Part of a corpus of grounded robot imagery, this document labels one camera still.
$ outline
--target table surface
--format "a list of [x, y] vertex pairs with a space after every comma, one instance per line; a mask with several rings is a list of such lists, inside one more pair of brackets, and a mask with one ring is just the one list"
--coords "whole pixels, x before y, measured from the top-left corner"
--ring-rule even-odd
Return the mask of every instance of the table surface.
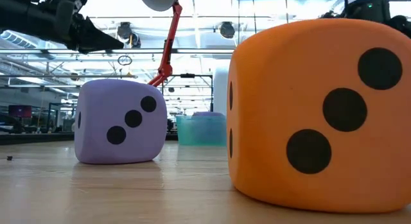
[[327, 214], [255, 201], [233, 188], [221, 147], [167, 142], [152, 162], [91, 166], [78, 163], [73, 142], [0, 146], [0, 176], [4, 224], [411, 223], [411, 207]]

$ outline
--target purple object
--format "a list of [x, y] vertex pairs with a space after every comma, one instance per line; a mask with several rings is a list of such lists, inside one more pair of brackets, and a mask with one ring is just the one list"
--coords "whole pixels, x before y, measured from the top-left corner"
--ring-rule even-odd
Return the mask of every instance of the purple object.
[[193, 116], [224, 116], [219, 112], [195, 112]]
[[93, 80], [80, 89], [74, 150], [80, 162], [124, 164], [156, 157], [166, 140], [161, 92], [125, 80]]

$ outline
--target orange die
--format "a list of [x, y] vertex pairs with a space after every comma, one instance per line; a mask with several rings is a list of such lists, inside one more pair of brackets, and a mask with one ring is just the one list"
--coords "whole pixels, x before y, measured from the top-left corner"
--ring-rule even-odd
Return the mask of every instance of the orange die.
[[411, 40], [375, 22], [262, 31], [232, 55], [234, 186], [277, 205], [388, 212], [411, 202]]

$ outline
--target red robot arm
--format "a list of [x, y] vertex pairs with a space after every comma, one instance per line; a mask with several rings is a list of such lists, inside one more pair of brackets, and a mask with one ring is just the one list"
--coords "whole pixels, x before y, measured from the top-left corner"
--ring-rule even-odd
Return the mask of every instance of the red robot arm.
[[159, 86], [162, 82], [164, 82], [167, 79], [167, 77], [173, 74], [173, 67], [170, 64], [171, 50], [173, 48], [173, 41], [175, 38], [175, 33], [179, 25], [181, 11], [182, 11], [182, 7], [179, 4], [179, 0], [175, 0], [173, 4], [173, 13], [174, 13], [173, 20], [171, 22], [167, 40], [164, 44], [164, 50], [162, 52], [162, 58], [161, 58], [161, 63], [159, 67], [159, 74], [155, 78], [150, 80], [150, 82], [148, 82], [149, 85], [153, 85], [154, 87]]

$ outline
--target teal plastic bin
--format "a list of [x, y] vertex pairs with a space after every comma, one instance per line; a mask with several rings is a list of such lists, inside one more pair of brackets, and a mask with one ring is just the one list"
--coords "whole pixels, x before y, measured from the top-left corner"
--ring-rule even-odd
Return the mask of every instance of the teal plastic bin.
[[226, 146], [225, 116], [177, 116], [180, 145]]

